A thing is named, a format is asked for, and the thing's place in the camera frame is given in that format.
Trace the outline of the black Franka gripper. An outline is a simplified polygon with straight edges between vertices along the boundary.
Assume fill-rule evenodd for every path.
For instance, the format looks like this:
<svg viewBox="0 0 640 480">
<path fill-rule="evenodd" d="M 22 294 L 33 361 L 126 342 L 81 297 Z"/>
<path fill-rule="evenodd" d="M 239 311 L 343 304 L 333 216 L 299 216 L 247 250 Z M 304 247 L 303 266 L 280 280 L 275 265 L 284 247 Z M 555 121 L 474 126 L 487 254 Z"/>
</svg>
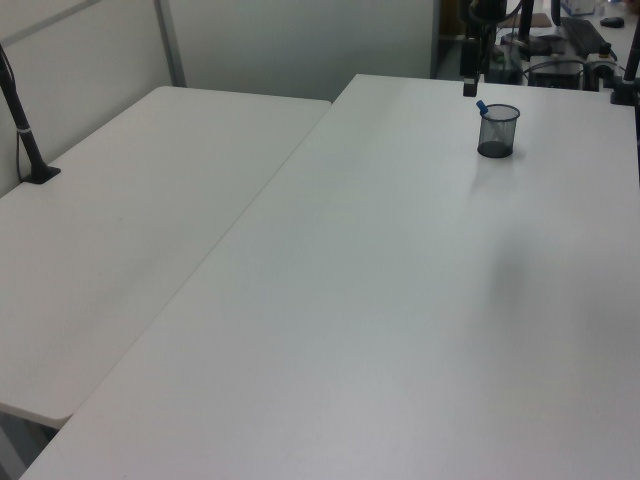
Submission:
<svg viewBox="0 0 640 480">
<path fill-rule="evenodd" d="M 461 46 L 460 75 L 464 78 L 463 96 L 476 96 L 482 71 L 483 50 L 478 38 L 464 39 Z"/>
</svg>

